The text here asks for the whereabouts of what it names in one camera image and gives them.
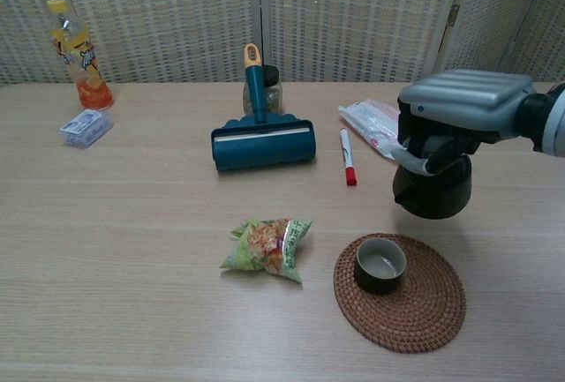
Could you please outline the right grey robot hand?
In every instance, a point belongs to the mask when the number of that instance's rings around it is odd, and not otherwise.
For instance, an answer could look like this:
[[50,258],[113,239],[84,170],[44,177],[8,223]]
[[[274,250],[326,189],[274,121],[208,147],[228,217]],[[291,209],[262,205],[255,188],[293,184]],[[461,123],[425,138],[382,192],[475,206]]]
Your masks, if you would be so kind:
[[398,95],[398,143],[393,157],[419,176],[435,176],[474,154],[481,143],[519,136],[516,116],[534,95],[526,75],[495,71],[442,71]]

